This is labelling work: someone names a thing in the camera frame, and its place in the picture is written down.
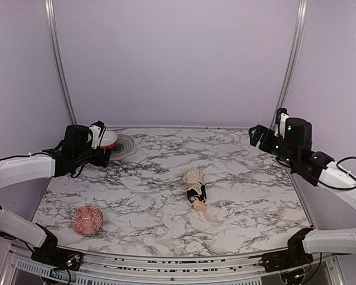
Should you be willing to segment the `beige folding umbrella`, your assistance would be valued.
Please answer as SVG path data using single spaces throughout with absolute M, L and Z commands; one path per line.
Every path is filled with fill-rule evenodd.
M 213 218 L 207 210 L 206 206 L 206 185 L 204 183 L 204 175 L 198 167 L 191 167 L 183 175 L 183 182 L 186 185 L 187 199 L 192 207 L 201 212 L 208 222 L 212 222 Z

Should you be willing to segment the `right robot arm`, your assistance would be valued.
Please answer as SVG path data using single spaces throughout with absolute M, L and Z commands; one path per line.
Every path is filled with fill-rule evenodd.
M 276 129 L 256 125 L 248 130 L 250 145 L 275 156 L 276 160 L 313 186 L 328 191 L 356 210 L 356 177 L 340 162 L 312 150 L 312 125 L 284 113 Z M 341 230 L 304 229 L 288 240 L 291 254 L 356 255 L 356 227 Z

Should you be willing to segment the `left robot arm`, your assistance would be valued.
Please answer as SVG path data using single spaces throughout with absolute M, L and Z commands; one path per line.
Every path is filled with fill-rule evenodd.
M 76 178 L 88 164 L 105 167 L 116 143 L 117 134 L 101 121 L 90 126 L 69 125 L 54 148 L 0 158 L 0 190 L 66 175 Z M 42 257 L 58 256 L 58 239 L 53 233 L 1 204 L 0 234 L 26 242 Z

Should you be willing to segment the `orange white bowl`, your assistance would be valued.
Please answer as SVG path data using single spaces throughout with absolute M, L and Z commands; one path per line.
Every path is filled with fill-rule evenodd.
M 118 136 L 113 131 L 106 131 L 101 139 L 101 149 L 113 149 L 116 146 Z

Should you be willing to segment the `grey ringed silicone mat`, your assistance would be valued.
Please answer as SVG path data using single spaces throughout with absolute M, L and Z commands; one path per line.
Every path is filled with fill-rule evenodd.
M 115 147 L 111 150 L 110 161 L 120 161 L 136 153 L 134 139 L 129 135 L 118 134 Z

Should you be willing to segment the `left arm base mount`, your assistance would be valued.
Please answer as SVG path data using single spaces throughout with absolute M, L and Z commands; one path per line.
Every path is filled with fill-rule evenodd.
M 57 248 L 53 255 L 35 251 L 31 254 L 31 259 L 33 261 L 52 265 L 59 269 L 67 268 L 72 271 L 78 271 L 83 260 L 83 253 Z

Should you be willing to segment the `right aluminium frame post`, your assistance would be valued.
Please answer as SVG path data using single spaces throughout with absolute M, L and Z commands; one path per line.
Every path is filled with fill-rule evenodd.
M 279 91 L 276 109 L 284 107 L 287 101 L 290 84 L 294 76 L 294 69 L 300 54 L 301 44 L 303 41 L 304 27 L 306 22 L 308 0 L 299 0 L 297 15 L 295 18 L 294 34 L 291 42 L 288 62 L 284 73 L 284 78 Z

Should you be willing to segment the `aluminium frame post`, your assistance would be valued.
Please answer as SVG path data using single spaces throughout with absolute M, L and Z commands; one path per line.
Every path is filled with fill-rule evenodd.
M 56 66 L 56 73 L 58 76 L 59 85 L 61 87 L 63 101 L 66 107 L 66 111 L 70 123 L 76 124 L 77 117 L 74 112 L 72 99 L 71 99 L 71 95 L 69 92 L 68 83 L 65 75 L 65 70 L 63 67 L 62 53 L 61 53 L 61 48 L 58 39 L 58 28 L 57 28 L 56 17 L 55 17 L 54 1 L 45 0 L 44 4 L 46 10 L 47 25 L 49 29 L 50 40 L 51 40 L 51 45 L 53 50 L 53 57 Z
M 306 22 L 308 0 L 299 0 L 297 15 L 295 18 L 294 34 L 291 42 L 288 62 L 284 73 L 284 78 L 279 91 L 276 109 L 284 107 L 287 101 L 290 84 L 294 76 L 294 69 L 300 54 L 301 44 L 303 41 L 304 27 Z

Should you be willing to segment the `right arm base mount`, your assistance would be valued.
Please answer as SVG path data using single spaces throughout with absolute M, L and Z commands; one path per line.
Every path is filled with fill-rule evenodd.
M 314 258 L 311 254 L 291 256 L 287 251 L 279 251 L 263 254 L 258 261 L 258 265 L 262 266 L 266 273 L 271 273 L 311 264 L 313 261 Z

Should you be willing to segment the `front aluminium rail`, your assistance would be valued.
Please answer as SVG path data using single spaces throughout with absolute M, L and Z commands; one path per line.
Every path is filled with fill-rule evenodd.
M 157 257 L 82 251 L 78 270 L 65 271 L 31 259 L 13 242 L 0 284 L 345 284 L 336 256 L 315 254 L 292 268 L 266 269 L 264 252 L 205 257 Z

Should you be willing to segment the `left aluminium frame post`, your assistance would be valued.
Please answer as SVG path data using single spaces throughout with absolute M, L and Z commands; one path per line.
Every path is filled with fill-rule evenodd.
M 66 111 L 70 123 L 76 124 L 77 117 L 74 112 L 72 99 L 71 99 L 71 95 L 69 92 L 68 83 L 65 75 L 65 70 L 63 67 L 62 53 L 61 53 L 61 48 L 58 39 L 58 28 L 57 28 L 56 17 L 55 17 L 54 1 L 45 0 L 44 4 L 46 10 L 47 25 L 49 29 L 50 40 L 51 40 L 51 45 L 53 50 L 53 57 L 56 66 L 56 73 L 58 76 L 59 85 L 61 87 L 63 101 L 66 107 Z

